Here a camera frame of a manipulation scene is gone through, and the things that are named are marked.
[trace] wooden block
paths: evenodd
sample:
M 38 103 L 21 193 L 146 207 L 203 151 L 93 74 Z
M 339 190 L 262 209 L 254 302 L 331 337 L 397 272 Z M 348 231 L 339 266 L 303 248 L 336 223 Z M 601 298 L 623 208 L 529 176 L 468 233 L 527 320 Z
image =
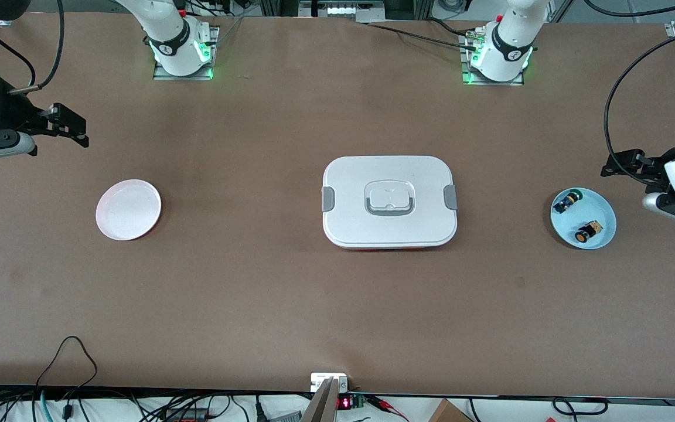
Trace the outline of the wooden block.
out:
M 431 415 L 429 422 L 472 422 L 472 420 L 450 403 L 449 400 L 442 399 L 437 410 Z

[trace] brown table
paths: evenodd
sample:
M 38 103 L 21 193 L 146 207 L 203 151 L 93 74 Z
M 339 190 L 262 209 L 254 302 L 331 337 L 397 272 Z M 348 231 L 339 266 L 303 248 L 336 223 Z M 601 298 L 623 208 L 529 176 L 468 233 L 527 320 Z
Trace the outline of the brown table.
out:
M 54 15 L 2 30 L 39 79 L 56 34 Z M 343 19 L 244 19 L 214 80 L 172 83 L 150 79 L 131 16 L 68 14 L 62 66 L 32 99 L 86 117 L 91 147 L 41 137 L 37 158 L 0 159 L 0 383 L 34 382 L 77 334 L 96 385 L 303 390 L 334 370 L 369 391 L 675 397 L 675 222 L 641 207 L 636 182 L 598 176 L 608 90 L 664 38 L 547 25 L 527 85 L 480 87 L 445 46 Z M 0 72 L 26 80 L 1 49 Z M 627 78 L 611 128 L 617 150 L 675 146 L 675 45 Z M 371 154 L 450 166 L 450 243 L 327 240 L 322 171 Z M 129 178 L 155 184 L 165 211 L 115 242 L 94 208 Z M 610 246 L 578 251 L 549 231 L 551 198 L 574 185 L 613 204 Z M 45 382 L 89 372 L 72 345 Z

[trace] plate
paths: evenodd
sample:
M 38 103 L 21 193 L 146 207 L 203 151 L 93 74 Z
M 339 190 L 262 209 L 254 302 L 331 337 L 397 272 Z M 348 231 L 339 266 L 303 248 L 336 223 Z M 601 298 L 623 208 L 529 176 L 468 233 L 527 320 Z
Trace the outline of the plate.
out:
M 161 216 L 161 195 L 139 179 L 116 183 L 106 190 L 96 207 L 96 223 L 113 240 L 133 240 L 150 232 Z
M 554 209 L 554 205 L 573 189 L 579 190 L 583 198 L 575 202 L 564 213 L 559 214 Z M 586 243 L 578 242 L 574 238 L 580 227 L 597 220 L 603 230 L 587 240 Z M 551 202 L 551 224 L 554 230 L 566 243 L 579 249 L 598 249 L 608 245 L 616 234 L 616 214 L 613 213 L 611 204 L 605 198 L 590 189 L 570 188 L 562 192 Z

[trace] teal cable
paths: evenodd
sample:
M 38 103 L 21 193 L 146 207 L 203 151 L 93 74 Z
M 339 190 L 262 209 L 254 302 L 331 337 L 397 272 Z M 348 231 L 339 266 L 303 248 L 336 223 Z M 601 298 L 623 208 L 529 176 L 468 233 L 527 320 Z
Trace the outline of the teal cable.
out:
M 46 414 L 46 420 L 48 420 L 48 422 L 54 422 L 54 420 L 51 419 L 51 414 L 49 413 L 49 409 L 46 407 L 45 391 L 40 392 L 40 406 L 43 407 L 43 413 Z

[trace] light blue plate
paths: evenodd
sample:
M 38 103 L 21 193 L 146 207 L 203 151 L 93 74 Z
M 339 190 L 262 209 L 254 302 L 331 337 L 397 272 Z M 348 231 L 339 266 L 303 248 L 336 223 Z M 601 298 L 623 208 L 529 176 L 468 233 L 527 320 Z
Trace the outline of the light blue plate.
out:
M 557 213 L 554 205 L 562 200 L 570 190 L 579 190 L 583 198 L 570 206 L 563 214 Z M 603 230 L 590 238 L 586 243 L 580 243 L 574 238 L 574 233 L 585 224 L 597 220 Z M 559 236 L 570 245 L 580 249 L 598 249 L 608 245 L 616 234 L 616 214 L 611 204 L 605 198 L 590 189 L 569 188 L 562 190 L 551 202 L 551 224 Z

